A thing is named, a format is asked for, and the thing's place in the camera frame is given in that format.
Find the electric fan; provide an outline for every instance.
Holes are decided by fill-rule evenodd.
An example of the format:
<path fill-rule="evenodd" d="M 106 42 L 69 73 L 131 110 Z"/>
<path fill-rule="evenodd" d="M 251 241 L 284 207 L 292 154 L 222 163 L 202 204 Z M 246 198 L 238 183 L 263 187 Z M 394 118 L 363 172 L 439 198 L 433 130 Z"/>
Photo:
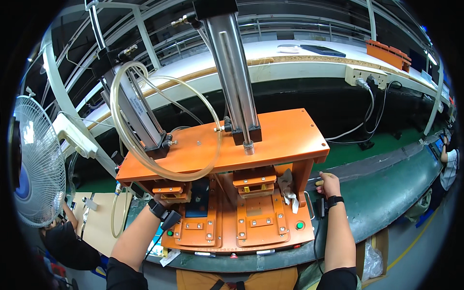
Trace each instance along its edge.
<path fill-rule="evenodd" d="M 47 226 L 64 201 L 64 156 L 50 119 L 33 98 L 17 97 L 14 116 L 22 152 L 19 187 L 14 191 L 18 215 L 29 226 Z"/>

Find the workbench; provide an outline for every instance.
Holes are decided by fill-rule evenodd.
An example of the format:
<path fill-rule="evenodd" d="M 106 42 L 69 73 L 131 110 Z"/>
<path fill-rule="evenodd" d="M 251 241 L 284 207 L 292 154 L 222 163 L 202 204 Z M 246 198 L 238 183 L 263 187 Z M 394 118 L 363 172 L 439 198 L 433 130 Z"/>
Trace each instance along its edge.
<path fill-rule="evenodd" d="M 430 136 L 427 141 L 432 142 L 437 138 L 436 135 Z M 356 243 L 387 227 L 423 195 L 442 169 L 441 162 L 437 160 L 432 150 L 427 145 L 416 142 L 393 152 L 338 168 L 342 173 L 356 166 L 366 169 L 366 166 L 370 164 L 376 170 L 374 173 L 355 178 L 339 176 L 348 220 Z M 390 163 L 381 164 L 385 160 L 389 160 Z M 331 169 L 331 172 L 335 173 L 335 171 L 337 168 Z M 314 181 L 308 182 L 306 189 L 311 202 L 315 205 L 316 199 L 320 196 L 314 191 Z M 126 226 L 134 220 L 142 208 L 143 204 L 139 202 L 129 209 Z M 315 230 L 322 225 L 316 243 L 317 256 L 322 258 L 324 257 L 327 220 L 321 222 L 316 217 L 312 220 L 312 224 Z M 277 251 L 267 256 L 245 255 L 237 259 L 220 255 L 207 258 L 182 252 L 169 266 L 208 272 L 272 270 L 315 260 L 313 243 L 311 241 L 299 248 Z M 159 263 L 160 259 L 149 256 L 147 260 Z"/>

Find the person's leg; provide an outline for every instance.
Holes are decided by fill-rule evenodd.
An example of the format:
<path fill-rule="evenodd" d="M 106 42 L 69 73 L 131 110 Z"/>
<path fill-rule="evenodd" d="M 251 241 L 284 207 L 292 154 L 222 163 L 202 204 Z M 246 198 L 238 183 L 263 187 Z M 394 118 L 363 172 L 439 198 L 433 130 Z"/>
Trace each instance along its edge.
<path fill-rule="evenodd" d="M 222 280 L 219 275 L 186 270 L 177 270 L 176 276 L 178 290 L 210 290 L 218 280 Z M 220 290 L 230 290 L 230 288 L 224 284 Z"/>
<path fill-rule="evenodd" d="M 245 282 L 245 289 L 293 290 L 297 279 L 296 267 L 253 273 Z"/>
<path fill-rule="evenodd" d="M 440 176 L 438 176 L 432 183 L 432 198 L 430 199 L 429 209 L 435 211 L 440 205 L 443 196 L 445 195 L 445 189 L 441 185 Z"/>

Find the hand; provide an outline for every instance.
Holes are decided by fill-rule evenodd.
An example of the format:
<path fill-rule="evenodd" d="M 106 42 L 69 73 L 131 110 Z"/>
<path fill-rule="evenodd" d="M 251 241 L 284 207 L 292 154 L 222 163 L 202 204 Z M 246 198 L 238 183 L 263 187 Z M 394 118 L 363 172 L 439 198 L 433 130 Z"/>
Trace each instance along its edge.
<path fill-rule="evenodd" d="M 159 203 L 161 203 L 166 209 L 169 209 L 171 207 L 171 203 L 167 203 L 163 199 L 161 199 L 161 194 L 155 194 L 153 196 L 153 200 L 158 201 Z"/>
<path fill-rule="evenodd" d="M 319 176 L 322 180 L 316 182 L 316 190 L 318 193 L 325 195 L 326 199 L 333 195 L 342 196 L 338 177 L 331 173 L 322 173 L 322 171 L 319 172 Z"/>

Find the black wristband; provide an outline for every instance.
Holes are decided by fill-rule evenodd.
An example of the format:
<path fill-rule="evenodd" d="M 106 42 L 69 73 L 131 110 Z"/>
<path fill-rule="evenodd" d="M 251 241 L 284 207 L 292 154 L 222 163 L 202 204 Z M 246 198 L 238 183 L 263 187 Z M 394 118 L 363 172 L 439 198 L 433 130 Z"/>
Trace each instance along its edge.
<path fill-rule="evenodd" d="M 151 213 L 154 214 L 157 218 L 159 218 L 162 222 L 164 222 L 164 219 L 169 214 L 166 208 L 154 199 L 150 199 L 150 201 L 148 202 L 148 207 L 150 208 Z"/>
<path fill-rule="evenodd" d="M 332 195 L 331 197 L 329 197 L 327 199 L 327 210 L 329 210 L 331 207 L 335 206 L 337 204 L 337 202 L 345 203 L 345 201 L 343 200 L 343 197 L 341 197 L 341 196 Z"/>

